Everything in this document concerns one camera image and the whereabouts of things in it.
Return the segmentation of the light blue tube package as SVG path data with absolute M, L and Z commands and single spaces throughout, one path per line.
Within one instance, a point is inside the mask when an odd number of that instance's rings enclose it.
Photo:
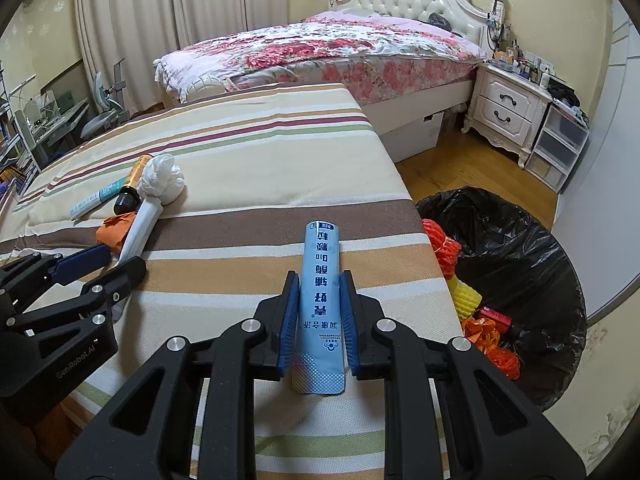
M 337 396 L 345 390 L 340 242 L 338 227 L 327 221 L 305 228 L 291 382 L 301 394 Z

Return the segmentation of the orange paper wrapper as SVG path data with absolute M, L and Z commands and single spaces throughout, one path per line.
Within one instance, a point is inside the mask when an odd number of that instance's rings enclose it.
M 136 215 L 135 212 L 126 212 L 106 218 L 96 229 L 96 241 L 110 248 L 112 254 L 119 255 Z

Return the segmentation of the white teal long box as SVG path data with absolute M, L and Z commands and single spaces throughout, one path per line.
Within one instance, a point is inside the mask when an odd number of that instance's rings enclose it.
M 125 181 L 125 178 L 121 178 L 107 186 L 104 186 L 104 188 L 101 188 L 98 192 L 91 194 L 89 197 L 70 208 L 70 218 L 72 220 L 78 220 L 85 214 L 88 214 L 88 212 L 95 210 L 114 198 L 125 184 Z

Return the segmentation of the orange label dark bottle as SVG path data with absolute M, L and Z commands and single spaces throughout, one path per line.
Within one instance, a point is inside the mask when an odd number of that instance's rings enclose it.
M 138 184 L 146 164 L 152 159 L 150 154 L 141 155 L 125 178 L 114 203 L 114 214 L 129 214 L 136 212 L 141 204 Z

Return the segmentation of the white grey tube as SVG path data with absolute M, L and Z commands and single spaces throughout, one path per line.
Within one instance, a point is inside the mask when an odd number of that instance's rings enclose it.
M 122 245 L 118 263 L 122 264 L 132 257 L 140 257 L 157 220 L 164 207 L 158 197 L 146 196 L 137 211 L 136 218 L 130 226 L 129 232 Z

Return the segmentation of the red honeycomb foam net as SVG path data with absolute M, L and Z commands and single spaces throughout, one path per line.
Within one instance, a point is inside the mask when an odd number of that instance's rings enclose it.
M 430 240 L 442 275 L 446 280 L 450 280 L 456 273 L 461 245 L 449 237 L 434 220 L 423 219 L 422 226 Z

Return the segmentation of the white plastic bag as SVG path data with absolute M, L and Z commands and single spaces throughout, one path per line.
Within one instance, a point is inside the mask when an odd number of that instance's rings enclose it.
M 163 206 L 174 202 L 186 187 L 186 181 L 175 157 L 162 153 L 151 158 L 143 168 L 138 183 L 142 198 L 157 198 Z

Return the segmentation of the orange plastic bag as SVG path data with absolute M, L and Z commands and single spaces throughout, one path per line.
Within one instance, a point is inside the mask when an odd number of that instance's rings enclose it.
M 497 323 L 491 318 L 466 318 L 462 323 L 465 338 L 486 358 L 498 367 L 511 380 L 517 380 L 521 374 L 521 362 L 518 355 L 500 346 L 501 333 Z

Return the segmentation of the black-bagged trash bin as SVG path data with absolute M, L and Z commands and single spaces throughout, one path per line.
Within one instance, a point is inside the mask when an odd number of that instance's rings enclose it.
M 527 210 L 465 186 L 416 205 L 461 246 L 457 274 L 482 304 L 510 318 L 503 345 L 520 360 L 516 380 L 545 411 L 574 378 L 587 339 L 582 286 L 570 258 Z

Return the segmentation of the bookshelf with books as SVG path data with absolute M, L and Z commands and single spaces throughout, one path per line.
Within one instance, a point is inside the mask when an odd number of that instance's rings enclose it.
M 1 219 L 26 192 L 40 168 L 24 113 L 13 105 L 1 66 Z

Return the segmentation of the grey study desk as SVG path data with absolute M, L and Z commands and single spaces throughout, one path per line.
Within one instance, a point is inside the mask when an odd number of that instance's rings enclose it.
M 35 78 L 36 75 L 32 75 L 25 79 L 11 91 L 10 98 L 17 98 L 24 104 L 23 108 L 17 108 L 13 112 L 17 132 L 36 167 L 43 170 L 50 159 L 47 148 L 73 132 L 88 112 L 89 100 L 83 98 L 61 112 L 58 100 L 51 90 L 43 96 L 23 99 L 22 90 Z

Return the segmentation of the grey office chair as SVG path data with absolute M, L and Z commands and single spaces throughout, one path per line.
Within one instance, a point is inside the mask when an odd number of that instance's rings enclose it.
M 109 87 L 104 84 L 103 74 L 96 73 L 93 79 L 93 99 L 99 114 L 84 125 L 80 133 L 81 140 L 88 141 L 100 133 L 128 122 L 130 114 L 125 107 L 126 81 L 122 78 L 122 62 L 124 62 L 123 58 L 114 65 L 114 81 Z

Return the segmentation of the striped bed sheet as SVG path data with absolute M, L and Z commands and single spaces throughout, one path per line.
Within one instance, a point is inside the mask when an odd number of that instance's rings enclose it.
M 169 337 L 202 340 L 250 316 L 302 264 L 314 220 L 340 233 L 341 265 L 363 295 L 420 336 L 460 326 L 416 207 L 352 95 L 340 84 L 278 84 L 130 122 L 51 165 L 1 223 L 1 258 L 90 246 L 111 214 L 70 210 L 142 155 L 169 154 L 186 186 L 144 246 L 148 274 L 115 326 L 119 350 L 43 430 L 1 426 L 1 474 L 47 478 L 62 452 Z

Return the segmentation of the floral pink quilt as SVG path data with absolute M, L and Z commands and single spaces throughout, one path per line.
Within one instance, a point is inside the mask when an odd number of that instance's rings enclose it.
M 176 103 L 265 84 L 344 84 L 360 105 L 467 80 L 487 58 L 455 32 L 408 18 L 326 11 L 170 52 L 155 80 Z

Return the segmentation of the clear plastic drawer unit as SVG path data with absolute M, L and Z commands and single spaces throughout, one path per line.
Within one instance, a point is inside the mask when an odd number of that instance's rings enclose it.
M 570 178 L 589 139 L 579 108 L 553 100 L 540 124 L 525 170 L 559 193 Z

